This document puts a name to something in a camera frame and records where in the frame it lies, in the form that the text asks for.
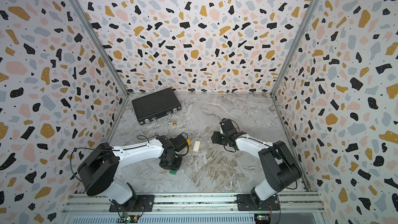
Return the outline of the white lego brick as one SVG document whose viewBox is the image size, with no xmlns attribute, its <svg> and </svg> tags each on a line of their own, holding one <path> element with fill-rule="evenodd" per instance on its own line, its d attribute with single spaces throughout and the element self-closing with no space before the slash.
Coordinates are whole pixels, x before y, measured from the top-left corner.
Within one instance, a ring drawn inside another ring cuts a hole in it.
<svg viewBox="0 0 398 224">
<path fill-rule="evenodd" d="M 195 142 L 194 142 L 194 146 L 193 146 L 193 151 L 194 151 L 194 152 L 199 152 L 199 150 L 200 150 L 200 144 L 201 144 L 200 141 L 195 141 Z"/>
</svg>

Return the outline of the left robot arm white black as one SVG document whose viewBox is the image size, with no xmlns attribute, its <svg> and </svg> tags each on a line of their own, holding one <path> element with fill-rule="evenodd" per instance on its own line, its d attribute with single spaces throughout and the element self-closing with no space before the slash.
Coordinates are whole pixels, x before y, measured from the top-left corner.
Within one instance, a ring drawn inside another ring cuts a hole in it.
<svg viewBox="0 0 398 224">
<path fill-rule="evenodd" d="M 133 210 L 138 205 L 138 195 L 129 183 L 115 178 L 116 172 L 126 166 L 147 159 L 159 159 L 164 170 L 178 171 L 182 158 L 189 152 L 188 135 L 174 138 L 156 135 L 151 140 L 129 146 L 110 146 L 101 143 L 86 157 L 77 169 L 86 194 L 107 196 L 117 210 Z"/>
</svg>

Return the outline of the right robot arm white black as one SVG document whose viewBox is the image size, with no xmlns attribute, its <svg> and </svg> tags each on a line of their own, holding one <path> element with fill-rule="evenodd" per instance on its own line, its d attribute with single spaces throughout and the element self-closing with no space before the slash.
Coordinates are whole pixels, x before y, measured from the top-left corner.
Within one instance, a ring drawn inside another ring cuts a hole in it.
<svg viewBox="0 0 398 224">
<path fill-rule="evenodd" d="M 302 177 L 302 170 L 293 154 L 283 141 L 266 142 L 251 137 L 234 125 L 231 119 L 222 119 L 220 131 L 212 134 L 213 144 L 222 145 L 233 152 L 244 151 L 259 159 L 265 180 L 255 186 L 250 193 L 252 204 L 261 208 L 271 197 L 289 188 Z"/>
</svg>

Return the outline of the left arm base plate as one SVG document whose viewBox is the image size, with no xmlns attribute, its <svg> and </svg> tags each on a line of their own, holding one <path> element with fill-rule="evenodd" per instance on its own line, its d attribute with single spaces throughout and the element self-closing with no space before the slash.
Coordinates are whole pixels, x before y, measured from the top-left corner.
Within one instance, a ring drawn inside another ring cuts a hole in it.
<svg viewBox="0 0 398 224">
<path fill-rule="evenodd" d="M 112 200 L 109 212 L 151 212 L 154 204 L 155 195 L 136 195 L 123 204 Z"/>
</svg>

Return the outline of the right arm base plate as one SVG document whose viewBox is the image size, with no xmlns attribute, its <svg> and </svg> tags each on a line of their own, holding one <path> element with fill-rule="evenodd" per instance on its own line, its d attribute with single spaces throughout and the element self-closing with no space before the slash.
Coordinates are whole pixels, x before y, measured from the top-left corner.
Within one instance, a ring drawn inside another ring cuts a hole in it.
<svg viewBox="0 0 398 224">
<path fill-rule="evenodd" d="M 280 210 L 279 200 L 271 196 L 266 200 L 260 200 L 254 194 L 238 194 L 236 204 L 239 211 L 278 211 Z"/>
</svg>

